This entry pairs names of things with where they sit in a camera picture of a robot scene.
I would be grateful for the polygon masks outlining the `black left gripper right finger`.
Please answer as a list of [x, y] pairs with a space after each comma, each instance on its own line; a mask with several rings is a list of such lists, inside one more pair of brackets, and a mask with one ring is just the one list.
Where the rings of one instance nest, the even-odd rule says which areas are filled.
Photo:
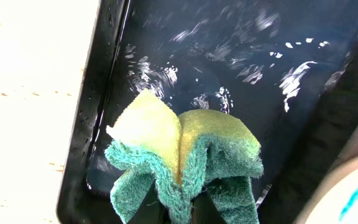
[[226, 224], [207, 190], [193, 199], [192, 224]]

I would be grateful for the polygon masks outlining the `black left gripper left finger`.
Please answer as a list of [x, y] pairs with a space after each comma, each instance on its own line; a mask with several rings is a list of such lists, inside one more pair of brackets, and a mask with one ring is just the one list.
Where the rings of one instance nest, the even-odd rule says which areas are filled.
[[158, 199], [158, 194], [153, 182], [140, 207], [127, 224], [164, 224], [165, 207]]

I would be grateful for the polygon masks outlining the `green and yellow sponge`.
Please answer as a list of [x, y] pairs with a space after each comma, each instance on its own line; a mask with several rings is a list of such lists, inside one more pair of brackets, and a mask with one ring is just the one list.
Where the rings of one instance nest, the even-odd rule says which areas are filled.
[[202, 193], [226, 223], [257, 223], [251, 180], [263, 174], [260, 143], [238, 118], [216, 110], [175, 114], [142, 90], [107, 127], [104, 155], [122, 175], [110, 191], [124, 223], [154, 188], [172, 223], [189, 223]]

